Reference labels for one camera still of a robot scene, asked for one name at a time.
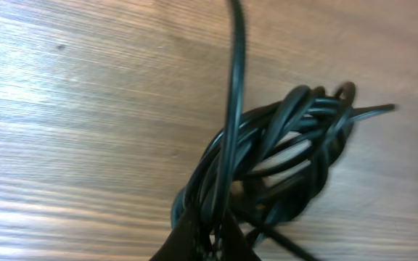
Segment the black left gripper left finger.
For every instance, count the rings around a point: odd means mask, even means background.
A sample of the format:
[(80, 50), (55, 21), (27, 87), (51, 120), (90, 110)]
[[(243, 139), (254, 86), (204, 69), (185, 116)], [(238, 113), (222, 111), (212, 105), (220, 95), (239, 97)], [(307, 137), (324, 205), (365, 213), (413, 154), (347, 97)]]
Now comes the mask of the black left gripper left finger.
[(165, 243), (149, 261), (200, 261), (198, 211), (194, 206), (185, 209)]

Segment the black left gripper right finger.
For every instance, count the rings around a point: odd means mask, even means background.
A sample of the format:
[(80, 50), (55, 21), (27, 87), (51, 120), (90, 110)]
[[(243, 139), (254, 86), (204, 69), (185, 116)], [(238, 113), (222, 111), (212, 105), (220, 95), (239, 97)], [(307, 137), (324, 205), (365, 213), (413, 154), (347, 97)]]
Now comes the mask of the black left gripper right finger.
[(248, 246), (245, 236), (239, 228), (233, 214), (226, 211), (218, 232), (221, 241), (222, 261), (261, 261), (259, 256)]

